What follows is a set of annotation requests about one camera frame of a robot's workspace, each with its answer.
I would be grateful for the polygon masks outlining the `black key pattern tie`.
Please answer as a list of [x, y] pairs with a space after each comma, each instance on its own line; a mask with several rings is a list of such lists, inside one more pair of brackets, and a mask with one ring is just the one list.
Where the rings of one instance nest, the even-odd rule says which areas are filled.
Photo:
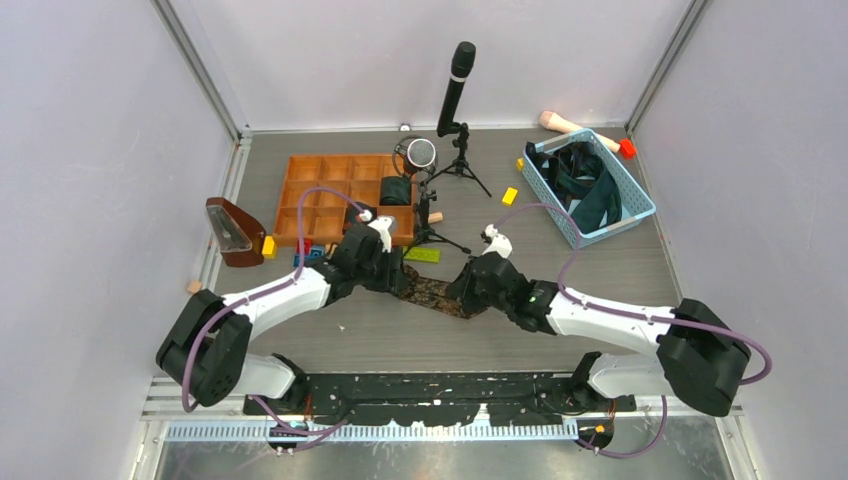
[[406, 288], [398, 294], [402, 301], [422, 306], [455, 318], [471, 319], [474, 314], [463, 311], [460, 302], [447, 293], [449, 282], [422, 276], [415, 268], [403, 265]]

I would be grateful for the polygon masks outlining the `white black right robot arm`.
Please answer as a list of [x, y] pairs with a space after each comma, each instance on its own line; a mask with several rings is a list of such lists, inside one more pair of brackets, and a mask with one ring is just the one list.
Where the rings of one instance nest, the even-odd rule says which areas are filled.
[[643, 307], [529, 280], [497, 253], [469, 260], [447, 288], [466, 313], [493, 308], [521, 329], [592, 338], [627, 349], [590, 353], [570, 387], [574, 403], [596, 410], [626, 395], [673, 395], [714, 417], [728, 415], [751, 351], [703, 303]]

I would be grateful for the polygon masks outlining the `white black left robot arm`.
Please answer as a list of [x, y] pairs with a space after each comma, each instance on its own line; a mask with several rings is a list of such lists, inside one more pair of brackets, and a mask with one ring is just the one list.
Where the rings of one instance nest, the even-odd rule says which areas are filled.
[[309, 260], [282, 278], [238, 294], [208, 289], [193, 294], [155, 355], [157, 366], [182, 388], [184, 407], [211, 407], [231, 394], [260, 396], [280, 412], [298, 412], [307, 398], [305, 375], [281, 355], [249, 353], [272, 327], [317, 311], [357, 287], [397, 294], [407, 280], [393, 246], [395, 220], [379, 216], [347, 230], [330, 256]]

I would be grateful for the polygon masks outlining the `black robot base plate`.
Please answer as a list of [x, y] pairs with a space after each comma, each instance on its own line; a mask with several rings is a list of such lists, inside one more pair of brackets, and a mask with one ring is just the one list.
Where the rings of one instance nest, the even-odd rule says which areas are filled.
[[552, 425], [565, 416], [633, 412], [633, 396], [605, 399], [568, 373], [299, 374], [280, 399], [248, 399], [244, 413], [295, 415], [318, 426]]

